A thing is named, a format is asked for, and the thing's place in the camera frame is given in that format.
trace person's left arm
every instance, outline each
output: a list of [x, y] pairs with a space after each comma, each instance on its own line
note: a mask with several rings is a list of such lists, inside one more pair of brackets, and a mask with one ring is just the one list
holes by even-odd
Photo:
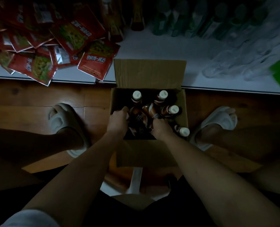
[[127, 131], [127, 107], [109, 118], [107, 133], [52, 179], [23, 209], [44, 211], [62, 227], [82, 225], [110, 158]]

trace slide sandal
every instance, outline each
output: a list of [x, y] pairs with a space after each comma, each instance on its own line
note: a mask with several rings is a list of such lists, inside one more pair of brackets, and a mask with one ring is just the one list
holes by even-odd
[[206, 151], [208, 148], [210, 148], [212, 144], [197, 144], [195, 137], [202, 128], [212, 123], [220, 125], [225, 130], [235, 129], [238, 123], [238, 118], [235, 116], [234, 120], [232, 120], [230, 115], [225, 112], [227, 109], [230, 109], [230, 107], [222, 106], [214, 110], [192, 133], [190, 143], [202, 151]]
[[85, 132], [78, 123], [75, 110], [70, 105], [65, 103], [58, 103], [57, 105], [60, 106], [62, 110], [57, 111], [57, 114], [53, 116], [51, 116], [52, 111], [48, 113], [49, 125], [52, 129], [53, 134], [56, 134], [62, 128], [70, 127], [80, 135], [84, 143], [82, 149], [67, 151], [70, 156], [77, 158], [91, 146], [89, 138], [85, 135]]

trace white sleeve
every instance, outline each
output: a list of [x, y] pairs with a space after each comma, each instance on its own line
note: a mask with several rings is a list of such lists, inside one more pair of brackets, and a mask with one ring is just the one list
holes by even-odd
[[60, 225], [43, 211], [22, 210], [7, 219], [0, 227], [60, 227]]

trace hand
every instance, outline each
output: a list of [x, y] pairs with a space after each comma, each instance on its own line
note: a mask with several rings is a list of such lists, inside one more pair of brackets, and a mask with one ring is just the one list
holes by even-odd
[[168, 122], [164, 119], [154, 119], [153, 120], [153, 130], [151, 134], [157, 139], [164, 141], [169, 136], [175, 135], [172, 128], [169, 126]]
[[114, 111], [114, 113], [109, 117], [109, 122], [107, 125], [107, 132], [120, 135], [122, 138], [127, 132], [127, 115], [128, 107], [123, 107], [122, 110]]

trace person's right arm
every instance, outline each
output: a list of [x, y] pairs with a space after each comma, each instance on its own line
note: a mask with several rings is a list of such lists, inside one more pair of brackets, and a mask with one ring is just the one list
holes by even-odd
[[165, 120], [155, 119], [153, 127], [217, 226], [280, 227], [280, 208], [250, 183], [178, 137]]

